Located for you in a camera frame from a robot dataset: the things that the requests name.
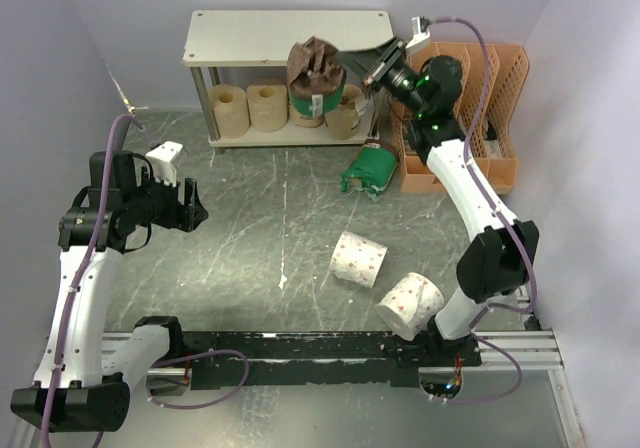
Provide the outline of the green brown roll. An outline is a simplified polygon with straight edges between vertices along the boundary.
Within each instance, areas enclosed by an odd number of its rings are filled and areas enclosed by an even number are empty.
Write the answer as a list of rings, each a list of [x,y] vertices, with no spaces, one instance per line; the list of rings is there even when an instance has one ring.
[[[294,109],[309,118],[323,116],[340,104],[346,71],[335,59],[337,48],[320,38],[295,43],[286,66],[286,86]]]

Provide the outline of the brown ink-blot roll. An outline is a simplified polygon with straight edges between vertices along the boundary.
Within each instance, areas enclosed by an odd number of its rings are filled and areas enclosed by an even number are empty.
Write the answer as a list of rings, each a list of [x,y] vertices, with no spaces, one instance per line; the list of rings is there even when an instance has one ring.
[[[360,124],[367,105],[363,91],[356,85],[346,84],[337,107],[325,115],[325,120],[333,138],[351,138]]]

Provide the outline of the brown cartoon roll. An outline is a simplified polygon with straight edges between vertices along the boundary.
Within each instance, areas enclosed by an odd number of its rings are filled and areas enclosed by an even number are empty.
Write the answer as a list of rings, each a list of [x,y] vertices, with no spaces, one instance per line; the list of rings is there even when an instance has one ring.
[[[311,102],[293,100],[289,102],[289,119],[290,121],[299,127],[303,128],[318,128],[325,123],[323,115],[312,117],[311,116]]]

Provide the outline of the plain brown roll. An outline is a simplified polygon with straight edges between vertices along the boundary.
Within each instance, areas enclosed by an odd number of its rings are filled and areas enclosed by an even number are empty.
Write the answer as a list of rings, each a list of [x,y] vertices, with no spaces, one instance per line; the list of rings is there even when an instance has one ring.
[[[209,90],[209,101],[221,137],[240,138],[249,130],[247,98],[242,88],[216,85]]]
[[[273,132],[288,121],[288,92],[281,84],[251,85],[247,103],[252,126],[260,132]]]

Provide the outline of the white floral roll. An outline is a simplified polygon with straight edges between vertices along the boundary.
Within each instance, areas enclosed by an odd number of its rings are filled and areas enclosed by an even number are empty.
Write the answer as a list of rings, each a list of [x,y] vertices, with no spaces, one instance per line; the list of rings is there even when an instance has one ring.
[[[382,298],[375,310],[393,333],[412,341],[444,303],[444,296],[433,282],[410,272]]]
[[[344,231],[331,255],[329,272],[339,279],[372,288],[387,251],[384,245]]]

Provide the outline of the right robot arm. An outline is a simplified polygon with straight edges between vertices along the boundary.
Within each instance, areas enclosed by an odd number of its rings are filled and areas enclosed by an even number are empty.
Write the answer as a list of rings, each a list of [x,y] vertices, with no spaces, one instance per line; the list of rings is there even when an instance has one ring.
[[[413,70],[405,61],[405,42],[392,38],[369,50],[339,51],[334,59],[374,91],[387,90],[413,115],[410,146],[444,186],[460,214],[470,245],[456,267],[458,287],[440,310],[424,342],[426,358],[443,366],[459,352],[458,339],[502,298],[528,285],[537,300],[533,261],[539,230],[521,221],[499,199],[471,155],[469,130],[462,130],[453,107],[462,92],[462,68],[444,55]]]

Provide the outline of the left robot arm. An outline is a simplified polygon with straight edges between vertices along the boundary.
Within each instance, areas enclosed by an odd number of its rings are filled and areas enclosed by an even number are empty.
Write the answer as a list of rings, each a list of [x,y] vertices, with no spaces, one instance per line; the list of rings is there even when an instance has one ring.
[[[48,413],[52,432],[114,432],[126,418],[133,388],[158,361],[173,367],[187,353],[174,316],[140,319],[109,357],[102,342],[109,297],[127,238],[137,228],[195,230],[208,213],[197,183],[180,180],[181,145],[166,142],[139,157],[118,151],[108,192],[101,192],[105,155],[89,161],[90,183],[59,222],[60,285],[45,353],[30,387],[13,392],[10,408],[40,426]],[[135,166],[136,160],[143,163]],[[45,407],[51,396],[51,409]]]

